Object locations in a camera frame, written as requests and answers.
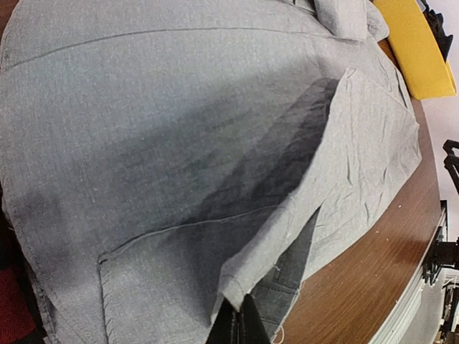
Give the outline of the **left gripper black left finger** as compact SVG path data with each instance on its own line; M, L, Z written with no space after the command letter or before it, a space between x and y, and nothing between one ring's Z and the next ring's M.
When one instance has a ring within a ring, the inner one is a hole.
M206 344L237 344L239 341L238 312L229 301L221 304Z

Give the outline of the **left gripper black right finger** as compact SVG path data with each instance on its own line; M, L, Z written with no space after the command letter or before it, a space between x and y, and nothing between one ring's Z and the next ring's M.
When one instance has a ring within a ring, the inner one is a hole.
M269 344L269 337L251 295L245 295L237 313L237 324L239 344Z

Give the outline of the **grey long sleeve shirt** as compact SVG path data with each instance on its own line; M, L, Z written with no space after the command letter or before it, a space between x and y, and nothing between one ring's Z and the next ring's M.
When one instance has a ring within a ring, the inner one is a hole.
M370 1L20 1L2 208L51 343L204 343L304 280L422 159Z

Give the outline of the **red black plaid shirt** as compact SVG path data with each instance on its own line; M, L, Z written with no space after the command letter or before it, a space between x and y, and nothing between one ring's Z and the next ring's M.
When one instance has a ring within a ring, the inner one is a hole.
M43 343L37 303L14 232L1 217L1 342Z

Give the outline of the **yellow plastic basket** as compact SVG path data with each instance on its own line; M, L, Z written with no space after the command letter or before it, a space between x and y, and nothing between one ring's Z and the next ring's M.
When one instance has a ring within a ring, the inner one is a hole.
M389 27L389 44L407 88L417 100L457 95L453 72L415 0L373 4Z

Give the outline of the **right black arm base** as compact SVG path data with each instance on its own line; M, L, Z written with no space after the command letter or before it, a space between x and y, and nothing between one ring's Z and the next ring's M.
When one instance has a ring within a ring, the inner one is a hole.
M436 232L422 263L422 278L434 285L443 268L458 270L458 239L448 241L448 202L440 202L441 215Z

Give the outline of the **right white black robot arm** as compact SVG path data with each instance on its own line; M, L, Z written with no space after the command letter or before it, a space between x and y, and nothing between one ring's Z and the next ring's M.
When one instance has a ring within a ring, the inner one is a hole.
M450 174L455 189L459 193L458 155L455 154L458 151L458 146L458 141L450 139L446 140L443 144L443 150L447 154L444 160L444 167Z

